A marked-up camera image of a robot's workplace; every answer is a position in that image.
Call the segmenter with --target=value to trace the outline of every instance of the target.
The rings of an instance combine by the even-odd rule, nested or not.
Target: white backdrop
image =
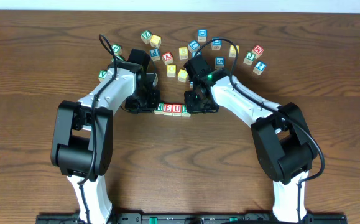
[[[0,0],[0,9],[360,13],[360,0]]]

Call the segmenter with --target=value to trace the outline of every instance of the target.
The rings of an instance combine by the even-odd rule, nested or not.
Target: wood grain
[[[360,15],[66,11],[0,11],[0,223],[78,209],[71,185],[50,163],[50,148],[58,104],[89,93],[109,63],[99,33],[127,57],[132,48],[150,49],[139,36],[149,29],[180,68],[178,48],[201,28],[209,38],[234,41],[241,58],[256,44],[265,48],[261,76],[242,60],[236,76],[264,98],[303,110],[326,156],[324,175],[307,184],[307,209],[360,223]],[[228,51],[224,43],[203,55],[213,65]],[[162,99],[183,102],[188,84],[166,77],[163,62],[157,66]],[[113,150],[106,178],[117,208],[272,208],[272,182],[257,162],[250,129],[224,108],[191,118],[118,111]],[[312,172],[318,168],[316,161]]]

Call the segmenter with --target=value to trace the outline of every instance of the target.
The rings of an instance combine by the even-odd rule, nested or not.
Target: white wall
[[[0,9],[360,13],[360,0],[0,0]]]

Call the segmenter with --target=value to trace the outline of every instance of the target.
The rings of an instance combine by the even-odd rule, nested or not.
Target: wooden tabletop
[[[162,37],[173,53],[208,29],[240,46],[235,75],[282,105],[296,103],[326,158],[325,173],[307,183],[313,213],[344,213],[360,223],[360,15],[274,13],[0,11],[0,223],[34,223],[40,213],[73,213],[71,184],[50,162],[57,107],[98,83],[110,62],[98,34],[149,50],[140,33]],[[242,63],[256,44],[265,48],[261,76]],[[221,50],[203,49],[213,66]],[[162,99],[183,102],[188,83],[156,63]],[[225,108],[178,118],[114,117],[114,148],[106,174],[116,208],[145,213],[244,213],[271,210],[272,181],[261,169],[251,130]],[[311,174],[319,169],[314,160]]]

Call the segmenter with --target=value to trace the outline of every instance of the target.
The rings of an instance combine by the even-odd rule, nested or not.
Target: yellow cube
[[[157,35],[152,35],[152,38],[150,39],[150,45],[152,47],[159,48],[161,43],[162,43],[162,38],[160,38]]]
[[[184,69],[180,69],[180,71],[178,72],[178,80],[180,82],[186,82],[188,78],[188,73],[187,71],[185,71]]]
[[[177,67],[175,65],[168,65],[167,66],[167,76],[175,77],[176,70],[177,70]]]
[[[233,45],[231,45],[231,47],[229,48],[229,57],[235,57],[236,56],[236,51]]]
[[[188,49],[186,47],[180,47],[178,51],[180,52],[180,60],[188,59]]]

